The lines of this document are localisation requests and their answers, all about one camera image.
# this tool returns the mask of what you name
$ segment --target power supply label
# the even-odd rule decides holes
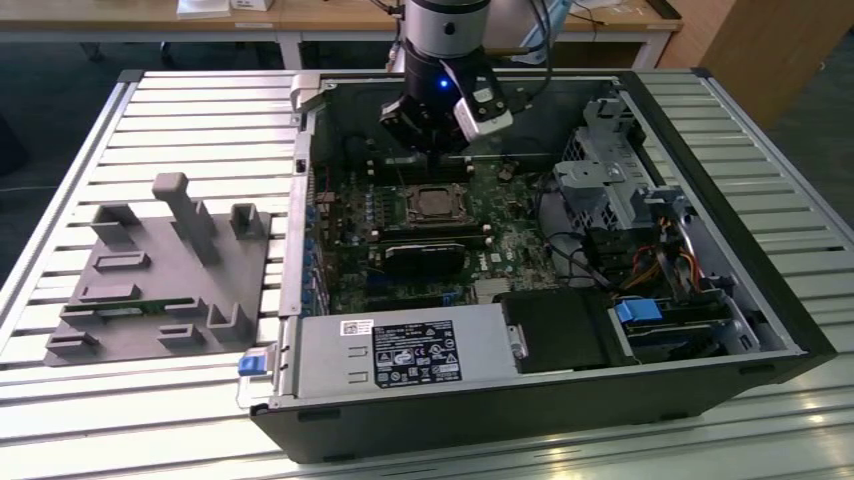
[[[458,382],[463,369],[454,322],[374,327],[374,382],[381,388]]]

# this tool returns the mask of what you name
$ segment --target gray plastic part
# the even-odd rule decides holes
[[[164,310],[176,319],[208,316],[208,306],[200,298],[196,298],[192,303],[167,305]]]
[[[208,310],[206,326],[220,342],[243,342],[247,337],[251,337],[252,323],[239,303],[232,305],[228,313],[228,318],[226,318],[219,308],[212,306]]]
[[[204,343],[204,337],[192,323],[163,325],[159,331],[158,341],[170,350],[196,347]]]
[[[264,223],[251,203],[238,203],[231,207],[228,223],[239,240],[259,238],[264,235]]]
[[[99,256],[92,264],[92,268],[99,272],[107,272],[110,270],[147,268],[148,265],[151,265],[151,259],[148,255],[146,255],[146,252],[126,252]]]
[[[175,229],[190,240],[196,257],[204,265],[219,263],[220,255],[214,245],[211,233],[216,232],[211,215],[202,202],[192,202],[187,196],[190,181],[180,172],[160,173],[155,177],[151,191],[158,200],[170,206],[175,216]]]
[[[232,215],[211,216],[202,203],[190,204],[192,215],[202,212],[202,218],[195,217],[200,236],[218,232],[204,238],[219,261],[208,265],[199,261],[192,237],[176,234],[172,217],[142,218],[138,224],[119,219],[135,247],[115,251],[115,245],[100,240],[92,248],[60,313],[63,322],[48,341],[48,366],[238,352],[254,345],[271,215],[242,207],[240,211],[256,212],[260,234],[239,239]],[[126,210],[112,205],[110,211]],[[183,226],[179,230],[191,231]],[[195,328],[183,335],[180,329],[170,329],[184,325]],[[86,341],[75,337],[82,333],[88,335]]]
[[[63,357],[94,357],[98,348],[98,339],[86,332],[70,331],[62,335],[54,334],[48,340],[48,355]]]
[[[144,70],[122,70],[122,73],[119,74],[119,78],[116,79],[116,82],[119,83],[140,82],[144,76],[146,76]]]
[[[84,329],[87,326],[104,323],[104,317],[102,317],[95,310],[66,312],[63,314],[63,320],[66,320],[68,325],[78,329]]]
[[[139,218],[127,205],[102,205],[98,207],[92,230],[111,249],[128,250],[135,248],[134,240],[124,228],[130,225],[139,225]]]
[[[84,287],[78,295],[82,302],[103,302],[116,300],[136,300],[140,296],[139,287],[132,283],[115,285],[91,285]]]

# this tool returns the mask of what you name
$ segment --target table leg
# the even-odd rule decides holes
[[[167,67],[174,67],[175,62],[172,60],[172,43],[160,42],[160,63]]]
[[[635,63],[631,68],[655,68],[658,60],[665,53],[665,47],[667,46],[667,40],[673,32],[650,32],[649,40],[641,45],[638,56],[635,57]]]
[[[279,32],[279,49],[282,50],[282,62],[287,70],[303,69],[303,56],[299,44],[303,41],[300,32]]]
[[[27,162],[30,155],[3,115],[0,115],[0,152],[3,152],[0,175],[6,175]]]

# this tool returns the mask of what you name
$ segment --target gray floor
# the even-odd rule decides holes
[[[383,47],[369,47],[370,66],[379,67]],[[106,59],[87,61],[72,44],[0,44],[0,114],[32,159],[0,177],[0,282],[51,200],[103,102],[124,69],[163,70],[158,45],[111,44]],[[351,65],[342,46],[310,48],[311,63],[323,68]],[[178,44],[182,70],[280,68],[276,46],[238,48],[235,44]],[[854,35],[848,35],[772,138],[849,223],[854,223]]]

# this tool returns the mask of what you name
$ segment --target blue tab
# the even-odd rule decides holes
[[[650,298],[623,300],[623,302],[617,305],[615,310],[621,323],[654,322],[662,319],[658,304],[655,300]]]
[[[264,355],[243,357],[238,363],[238,375],[251,377],[254,375],[267,375],[267,358]]]

